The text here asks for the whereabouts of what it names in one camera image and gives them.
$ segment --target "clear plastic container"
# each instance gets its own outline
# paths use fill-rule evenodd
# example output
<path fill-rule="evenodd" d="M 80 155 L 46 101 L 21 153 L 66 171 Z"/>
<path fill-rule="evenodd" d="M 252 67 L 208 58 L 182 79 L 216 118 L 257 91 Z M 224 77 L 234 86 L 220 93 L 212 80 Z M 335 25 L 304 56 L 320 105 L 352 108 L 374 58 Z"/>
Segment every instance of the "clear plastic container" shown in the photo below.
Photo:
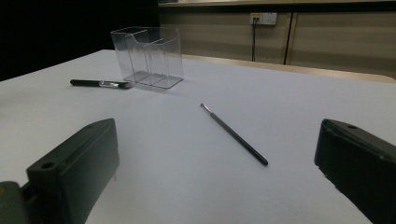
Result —
<path fill-rule="evenodd" d="M 163 89 L 183 80 L 177 28 L 128 27 L 111 37 L 124 80 Z"/>

